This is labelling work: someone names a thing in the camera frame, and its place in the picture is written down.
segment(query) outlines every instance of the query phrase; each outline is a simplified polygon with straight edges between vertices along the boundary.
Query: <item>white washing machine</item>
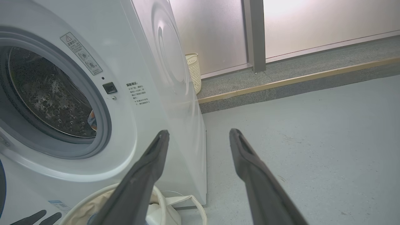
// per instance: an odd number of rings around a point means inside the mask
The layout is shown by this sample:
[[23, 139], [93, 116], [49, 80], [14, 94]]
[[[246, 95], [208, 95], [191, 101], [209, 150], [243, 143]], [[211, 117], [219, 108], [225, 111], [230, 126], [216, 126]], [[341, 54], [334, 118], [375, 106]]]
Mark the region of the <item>white washing machine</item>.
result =
[[1, 225], [118, 183], [163, 129], [156, 186], [206, 203], [205, 127], [167, 0], [0, 0], [0, 82]]

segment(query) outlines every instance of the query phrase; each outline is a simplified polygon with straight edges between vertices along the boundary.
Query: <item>laundry basket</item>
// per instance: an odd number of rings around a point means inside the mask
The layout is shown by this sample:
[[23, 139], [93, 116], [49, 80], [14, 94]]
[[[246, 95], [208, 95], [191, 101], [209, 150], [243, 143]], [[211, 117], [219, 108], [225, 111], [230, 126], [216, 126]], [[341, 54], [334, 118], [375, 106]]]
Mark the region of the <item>laundry basket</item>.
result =
[[190, 76], [192, 77], [194, 90], [198, 94], [201, 90], [200, 66], [198, 61], [198, 54], [187, 54], [186, 61], [188, 62]]

